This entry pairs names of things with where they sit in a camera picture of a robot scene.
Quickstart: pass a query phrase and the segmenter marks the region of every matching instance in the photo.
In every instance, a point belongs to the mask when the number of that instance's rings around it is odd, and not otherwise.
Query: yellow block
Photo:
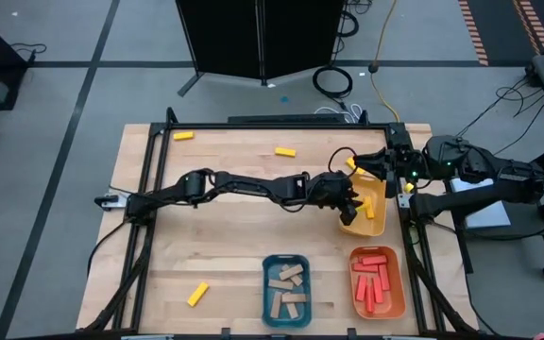
[[[411,184],[411,183],[406,183],[404,185],[404,192],[406,194],[411,194],[411,192],[413,191],[413,189],[415,189],[415,185]]]
[[[297,154],[296,150],[288,149],[284,147],[277,147],[276,149],[274,149],[274,153],[277,154],[278,156],[286,156],[286,157],[295,157],[295,155]]]
[[[208,288],[209,288],[209,284],[207,284],[205,282],[201,282],[198,285],[198,288],[196,288],[195,292],[188,299],[188,304],[191,307],[195,307],[195,305],[203,297],[203,294],[205,294],[205,292],[207,291]]]
[[[349,166],[350,169],[354,170],[354,168],[356,168],[356,164],[354,163],[354,158],[353,157],[350,157],[346,160],[346,164]],[[358,175],[364,175],[365,174],[365,170],[361,169],[361,168],[358,168],[358,170],[356,170],[356,174]]]
[[[195,137],[194,132],[180,132],[174,133],[174,141],[183,141],[187,139],[193,139]]]
[[[363,205],[356,208],[356,212],[359,213],[366,213],[367,219],[373,219],[375,218],[375,211],[373,210],[373,199],[370,196],[365,196],[365,199],[363,200]]]
[[[368,198],[368,206],[366,207],[366,218],[373,219],[375,218],[375,210],[373,209],[375,204],[373,203],[373,198],[371,198],[371,196],[367,196],[366,198]]]

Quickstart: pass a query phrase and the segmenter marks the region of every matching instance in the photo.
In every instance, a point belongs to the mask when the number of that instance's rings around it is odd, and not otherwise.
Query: blue tray
[[[274,300],[274,293],[279,291],[277,288],[268,287],[268,280],[279,280],[279,273],[285,264],[290,266],[301,264],[303,272],[301,278],[303,283],[299,287],[294,287],[291,293],[305,294],[307,301],[296,303],[299,317],[292,319],[289,311],[282,304],[280,306],[279,318],[270,317],[270,309]],[[263,262],[263,315],[262,320],[270,327],[295,328],[306,327],[312,321],[312,294],[310,293],[310,263],[301,255],[270,255]]]

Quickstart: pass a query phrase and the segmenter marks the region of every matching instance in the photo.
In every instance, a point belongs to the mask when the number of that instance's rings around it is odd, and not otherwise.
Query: red wooden block
[[[387,258],[385,257],[385,255],[368,256],[363,258],[363,264],[364,265],[387,264]]]
[[[353,267],[354,271],[363,271],[366,273],[377,273],[379,271],[379,266],[376,264],[364,265],[362,263],[355,263]]]
[[[373,303],[373,285],[369,284],[366,287],[366,311],[369,313],[375,313],[375,303]]]
[[[358,276],[358,285],[356,286],[356,301],[364,301],[366,293],[366,276]]]
[[[383,303],[382,281],[377,277],[373,278],[373,290],[375,291],[375,303]]]
[[[379,264],[379,278],[382,280],[382,289],[389,290],[389,278],[387,277],[387,265]]]

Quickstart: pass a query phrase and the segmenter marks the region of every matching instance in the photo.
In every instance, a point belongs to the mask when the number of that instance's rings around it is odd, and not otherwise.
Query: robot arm
[[[356,166],[386,181],[386,197],[396,196],[400,179],[459,179],[489,186],[435,196],[416,194],[409,198],[413,219],[429,219],[443,211],[473,213],[500,200],[536,203],[544,195],[544,171],[536,163],[494,157],[488,150],[461,137],[432,137],[422,151],[414,150],[410,139],[402,139],[378,153],[354,157]]]
[[[212,186],[206,190],[207,182]],[[227,193],[266,197],[283,208],[314,205],[319,208],[338,208],[341,221],[349,225],[356,217],[356,208],[362,202],[354,201],[349,177],[342,172],[327,172],[314,178],[308,173],[275,179],[237,176],[211,169],[191,171],[168,188],[144,195],[130,195],[126,217],[144,220],[151,212],[167,205],[192,205],[195,208]]]

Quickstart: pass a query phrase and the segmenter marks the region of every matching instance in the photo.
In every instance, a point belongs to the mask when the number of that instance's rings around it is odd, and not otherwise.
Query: wooden tabletop
[[[429,125],[407,125],[407,128],[416,148],[423,147],[432,136]],[[130,191],[138,189],[148,129],[148,125],[125,127],[112,176],[113,186]],[[385,139],[381,131],[372,130],[196,130],[193,140],[171,141],[163,187],[202,167],[265,179],[302,171],[315,176],[327,171],[331,153],[346,145],[358,153],[372,153],[385,146]],[[276,146],[294,148],[297,156],[294,159],[275,156]],[[161,138],[154,155],[159,154],[160,147]],[[348,156],[336,157],[333,170],[347,172],[344,161]],[[152,165],[150,188],[157,158],[154,157]],[[442,183],[434,183],[425,190],[434,194],[443,191]],[[247,195],[221,195],[197,210],[162,208],[157,216],[140,333],[220,333],[221,328],[230,327],[234,334],[346,334],[347,328],[353,327],[358,334],[417,334],[394,199],[387,201],[386,214],[383,235],[364,238],[342,232],[337,211],[306,207],[300,213],[287,213],[267,199]],[[122,219],[120,210],[105,212],[99,237]],[[452,226],[451,216],[445,212],[436,221]],[[121,229],[96,253],[78,327],[91,323],[118,287],[128,235],[129,227]],[[428,227],[428,235],[439,288],[466,322],[477,328],[454,234]],[[388,246],[398,254],[407,305],[403,317],[366,320],[354,311],[348,257],[354,248],[364,246]],[[304,329],[270,329],[261,320],[262,260],[271,254],[301,254],[310,262],[313,319]],[[186,300],[202,281],[210,289],[191,308]],[[433,329],[429,295],[422,284],[421,287],[428,327]],[[124,317],[126,325],[133,299],[131,291]]]

